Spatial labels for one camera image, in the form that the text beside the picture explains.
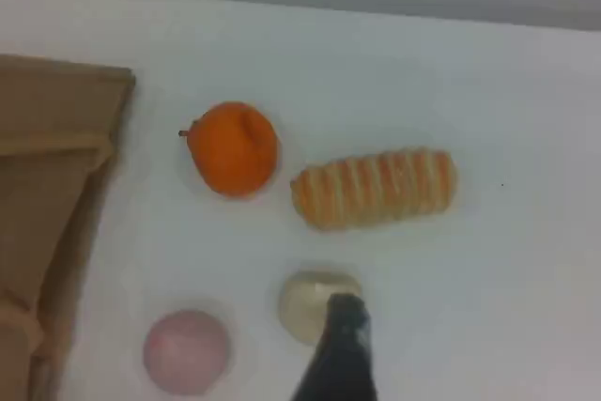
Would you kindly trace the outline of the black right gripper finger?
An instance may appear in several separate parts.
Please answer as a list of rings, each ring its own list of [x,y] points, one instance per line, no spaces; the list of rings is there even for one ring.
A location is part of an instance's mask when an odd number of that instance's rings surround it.
[[[376,401],[371,320],[361,298],[333,294],[324,332],[293,401]]]

